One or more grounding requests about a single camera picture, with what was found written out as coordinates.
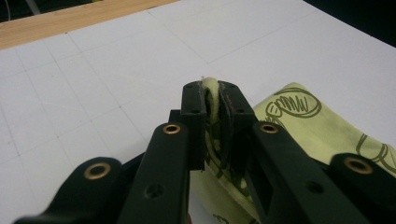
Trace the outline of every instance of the wooden edge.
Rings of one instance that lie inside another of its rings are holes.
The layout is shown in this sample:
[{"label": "wooden edge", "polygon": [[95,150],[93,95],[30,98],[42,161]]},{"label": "wooden edge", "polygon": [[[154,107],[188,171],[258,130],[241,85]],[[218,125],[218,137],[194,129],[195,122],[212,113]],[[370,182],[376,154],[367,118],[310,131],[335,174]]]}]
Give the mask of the wooden edge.
[{"label": "wooden edge", "polygon": [[177,0],[103,0],[33,17],[0,23],[0,49],[109,21]]}]

